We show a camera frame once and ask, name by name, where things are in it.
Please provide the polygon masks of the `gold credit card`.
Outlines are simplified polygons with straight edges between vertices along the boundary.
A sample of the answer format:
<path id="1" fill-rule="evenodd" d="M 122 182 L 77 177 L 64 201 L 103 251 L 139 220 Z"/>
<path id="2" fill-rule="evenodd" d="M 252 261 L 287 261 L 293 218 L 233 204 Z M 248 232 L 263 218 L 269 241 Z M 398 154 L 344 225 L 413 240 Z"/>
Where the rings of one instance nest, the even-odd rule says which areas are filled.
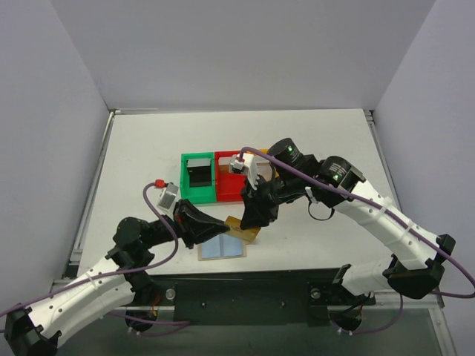
<path id="1" fill-rule="evenodd" d="M 260 232 L 260 228 L 242 229 L 240 227 L 241 220 L 236 217 L 228 216 L 225 224 L 229 227 L 226 235 L 237 238 L 245 243 L 253 243 Z"/>

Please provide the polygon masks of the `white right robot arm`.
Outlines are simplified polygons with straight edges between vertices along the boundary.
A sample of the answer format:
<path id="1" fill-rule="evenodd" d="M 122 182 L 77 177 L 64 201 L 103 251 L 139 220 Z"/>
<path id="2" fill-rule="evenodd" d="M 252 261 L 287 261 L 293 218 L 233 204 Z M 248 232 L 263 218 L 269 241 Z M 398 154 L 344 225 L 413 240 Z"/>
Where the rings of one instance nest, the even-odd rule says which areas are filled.
<path id="1" fill-rule="evenodd" d="M 267 227 L 278 218 L 280 205 L 306 197 L 310 205 L 321 203 L 332 214 L 349 217 L 391 252 L 390 257 L 373 263 L 342 266 L 331 286 L 336 301 L 348 303 L 356 296 L 386 289 L 420 300 L 439 287 L 454 238 L 415 224 L 339 156 L 319 161 L 301 153 L 290 138 L 276 142 L 266 154 L 271 158 L 270 179 L 258 173 L 255 153 L 239 153 L 229 165 L 230 172 L 245 176 L 241 229 Z"/>

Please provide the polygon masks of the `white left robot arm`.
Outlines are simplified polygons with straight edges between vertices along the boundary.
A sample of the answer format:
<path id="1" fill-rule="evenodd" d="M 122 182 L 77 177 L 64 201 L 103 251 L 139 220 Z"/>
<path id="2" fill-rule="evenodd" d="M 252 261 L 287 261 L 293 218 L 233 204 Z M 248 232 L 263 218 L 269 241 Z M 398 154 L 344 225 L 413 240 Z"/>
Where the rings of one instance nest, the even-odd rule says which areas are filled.
<path id="1" fill-rule="evenodd" d="M 47 297 L 6 312 L 4 338 L 15 355 L 55 355 L 70 336 L 113 309 L 142 306 L 158 295 L 145 270 L 154 259 L 151 248 L 179 241 L 193 248 L 229 229 L 188 200 L 175 205 L 174 217 L 160 215 L 153 222 L 126 217 L 117 226 L 114 247 L 87 272 Z"/>

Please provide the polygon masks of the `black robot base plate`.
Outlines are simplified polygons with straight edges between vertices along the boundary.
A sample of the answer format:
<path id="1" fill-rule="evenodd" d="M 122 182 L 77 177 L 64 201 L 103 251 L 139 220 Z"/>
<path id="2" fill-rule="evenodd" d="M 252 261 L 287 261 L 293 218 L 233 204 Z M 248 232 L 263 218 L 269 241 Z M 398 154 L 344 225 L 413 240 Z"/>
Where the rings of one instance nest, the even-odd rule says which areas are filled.
<path id="1" fill-rule="evenodd" d="M 354 296 L 339 283 L 337 268 L 154 275 L 154 291 L 119 309 L 139 330 L 153 321 L 193 326 L 325 326 L 358 317 L 370 294 Z"/>

